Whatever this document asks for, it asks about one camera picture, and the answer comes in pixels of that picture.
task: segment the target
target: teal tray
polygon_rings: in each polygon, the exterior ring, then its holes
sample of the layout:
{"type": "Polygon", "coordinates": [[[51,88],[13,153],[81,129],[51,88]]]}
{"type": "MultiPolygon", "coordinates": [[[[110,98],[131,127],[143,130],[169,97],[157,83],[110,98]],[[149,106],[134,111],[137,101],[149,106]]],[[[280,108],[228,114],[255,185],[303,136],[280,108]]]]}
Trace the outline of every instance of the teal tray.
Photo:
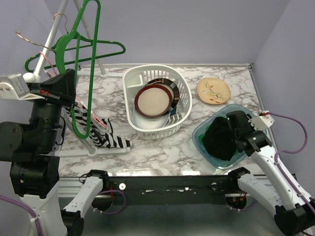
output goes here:
{"type": "Polygon", "coordinates": [[[253,113],[249,111],[247,108],[238,104],[230,104],[222,108],[221,110],[219,110],[209,119],[207,119],[197,128],[195,128],[195,130],[192,133],[192,141],[193,141],[193,144],[198,149],[198,151],[204,156],[204,158],[206,158],[207,161],[211,163],[211,165],[213,165],[214,167],[218,169],[223,169],[223,170],[230,169],[246,157],[246,154],[244,152],[239,153],[238,151],[236,151],[230,161],[224,161],[210,155],[202,143],[202,138],[204,137],[206,131],[209,129],[209,126],[212,124],[213,120],[216,117],[226,118],[226,114],[233,111],[243,111],[246,114],[250,114],[252,117],[255,117],[253,113]]]}

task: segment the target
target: black and white striped cloth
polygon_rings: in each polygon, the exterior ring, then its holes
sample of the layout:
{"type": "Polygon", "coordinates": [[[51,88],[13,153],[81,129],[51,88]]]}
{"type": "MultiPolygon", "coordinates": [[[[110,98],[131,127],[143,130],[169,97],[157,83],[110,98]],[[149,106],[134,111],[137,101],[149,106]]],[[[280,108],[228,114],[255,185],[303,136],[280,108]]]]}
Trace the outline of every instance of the black and white striped cloth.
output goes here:
{"type": "MultiPolygon", "coordinates": [[[[84,107],[79,108],[76,105],[74,107],[74,113],[77,124],[81,125],[84,130],[86,130],[88,110],[84,107]]],[[[127,148],[132,146],[132,143],[129,140],[123,139],[113,134],[113,126],[108,118],[102,118],[101,120],[108,127],[108,130],[104,131],[98,128],[99,124],[91,119],[89,136],[96,147],[127,148]]]]}

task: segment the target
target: white plastic basket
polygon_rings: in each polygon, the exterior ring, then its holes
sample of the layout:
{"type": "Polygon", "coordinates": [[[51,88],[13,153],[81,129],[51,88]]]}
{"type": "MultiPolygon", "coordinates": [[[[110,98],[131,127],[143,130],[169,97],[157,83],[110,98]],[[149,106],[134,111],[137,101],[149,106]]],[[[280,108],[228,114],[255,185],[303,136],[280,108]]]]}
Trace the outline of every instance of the white plastic basket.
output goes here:
{"type": "Polygon", "coordinates": [[[123,86],[128,122],[137,131],[141,139],[161,139],[176,133],[190,114],[192,97],[188,83],[180,73],[170,66],[149,64],[131,68],[123,76],[123,86]],[[140,129],[134,125],[132,120],[134,99],[147,82],[157,78],[167,78],[177,85],[180,99],[177,104],[176,114],[168,119],[167,124],[163,128],[140,129]]]}

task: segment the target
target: marble countertop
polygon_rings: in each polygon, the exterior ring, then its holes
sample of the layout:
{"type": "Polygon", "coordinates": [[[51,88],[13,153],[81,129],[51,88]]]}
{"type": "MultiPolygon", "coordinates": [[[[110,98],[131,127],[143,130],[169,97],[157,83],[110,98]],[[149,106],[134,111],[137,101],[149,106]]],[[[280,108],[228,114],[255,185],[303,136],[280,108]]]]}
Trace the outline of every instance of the marble countertop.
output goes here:
{"type": "MultiPolygon", "coordinates": [[[[119,76],[129,66],[109,68],[108,79],[94,79],[92,110],[101,118],[110,118],[114,134],[130,139],[133,143],[127,154],[107,155],[97,158],[61,158],[61,177],[77,177],[91,169],[106,170],[113,176],[180,176],[180,175],[222,175],[229,170],[213,167],[197,150],[192,142],[194,129],[228,104],[240,104],[255,115],[260,109],[257,94],[247,67],[178,67],[192,93],[192,110],[180,130],[170,137],[159,140],[141,140],[131,128],[126,117],[123,82],[119,76]],[[231,91],[230,100],[223,105],[209,105],[202,102],[196,91],[197,83],[207,77],[224,80],[231,91]]],[[[86,104],[88,100],[89,78],[80,77],[77,96],[86,104]]],[[[63,150],[84,149],[74,134],[66,131],[63,150]]],[[[252,174],[263,174],[262,170],[249,158],[243,159],[235,167],[244,166],[252,174]]]]}

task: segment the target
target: green clothes hanger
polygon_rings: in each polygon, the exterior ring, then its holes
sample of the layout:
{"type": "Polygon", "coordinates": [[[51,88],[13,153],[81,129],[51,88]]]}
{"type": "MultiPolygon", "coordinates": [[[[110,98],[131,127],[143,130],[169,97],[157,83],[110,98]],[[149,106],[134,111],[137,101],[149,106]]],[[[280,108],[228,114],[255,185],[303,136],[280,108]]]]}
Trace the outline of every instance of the green clothes hanger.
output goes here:
{"type": "MultiPolygon", "coordinates": [[[[77,47],[76,47],[76,55],[75,55],[75,84],[77,85],[77,72],[78,72],[78,61],[79,61],[79,49],[80,49],[80,39],[81,35],[77,31],[78,26],[81,22],[83,13],[85,11],[85,8],[87,4],[92,0],[83,0],[83,4],[81,9],[79,10],[79,13],[77,15],[77,18],[75,19],[75,22],[72,26],[71,31],[68,34],[63,35],[59,38],[57,41],[56,48],[54,49],[55,53],[55,62],[57,65],[57,69],[59,70],[60,74],[65,73],[65,65],[64,65],[64,53],[66,51],[67,45],[70,43],[72,39],[75,37],[77,38],[77,47]]],[[[80,139],[86,139],[89,136],[90,133],[90,127],[91,127],[91,108],[92,108],[92,93],[93,93],[93,80],[94,80],[94,67],[95,67],[95,57],[96,57],[96,44],[97,44],[97,33],[98,33],[98,24],[99,24],[99,18],[100,18],[100,2],[99,0],[93,0],[97,3],[97,10],[96,10],[96,19],[95,19],[95,26],[94,26],[94,36],[92,40],[92,58],[91,58],[91,73],[90,73],[90,84],[89,84],[89,100],[88,100],[88,114],[87,114],[87,128],[85,134],[82,134],[77,127],[76,119],[75,119],[75,113],[74,109],[71,109],[71,117],[72,117],[72,127],[74,130],[74,133],[80,138],[80,139]]]]}
{"type": "MultiPolygon", "coordinates": [[[[80,49],[81,49],[81,48],[87,48],[87,47],[90,47],[90,46],[93,45],[93,44],[92,44],[92,42],[93,42],[92,39],[88,39],[88,38],[86,38],[86,37],[81,36],[81,41],[89,42],[90,44],[84,45],[84,46],[80,46],[80,49]]],[[[57,43],[56,43],[53,47],[51,47],[51,49],[52,49],[53,52],[55,51],[55,48],[56,48],[57,43]]],[[[106,40],[97,40],[97,43],[101,43],[101,44],[115,44],[115,45],[120,46],[120,47],[122,48],[122,50],[121,50],[120,52],[116,52],[116,53],[109,53],[109,54],[104,54],[104,55],[96,56],[95,59],[106,58],[106,57],[111,57],[111,56],[115,56],[115,55],[120,55],[120,54],[123,54],[123,53],[126,52],[125,46],[124,46],[122,43],[120,43],[120,42],[116,42],[116,41],[106,41],[106,40]]],[[[76,50],[76,47],[74,47],[74,48],[67,48],[65,51],[72,51],[72,50],[76,50]]],[[[30,65],[30,63],[31,63],[33,60],[35,60],[36,58],[39,58],[39,56],[40,56],[40,53],[36,54],[36,55],[33,56],[33,57],[30,57],[29,59],[27,59],[27,60],[25,61],[24,67],[25,67],[25,70],[26,70],[27,72],[30,72],[30,73],[33,73],[33,72],[34,72],[33,69],[30,69],[30,68],[29,68],[29,65],[30,65]]],[[[78,62],[80,63],[80,62],[90,61],[91,59],[92,59],[92,57],[91,57],[91,58],[83,58],[83,59],[79,59],[78,62]]],[[[72,60],[72,61],[67,61],[67,62],[65,62],[64,64],[65,64],[65,65],[75,64],[75,61],[74,61],[74,60],[72,60]]],[[[46,67],[44,67],[44,68],[47,70],[47,69],[50,69],[50,68],[52,68],[52,67],[49,65],[49,66],[46,66],[46,67]]]]}

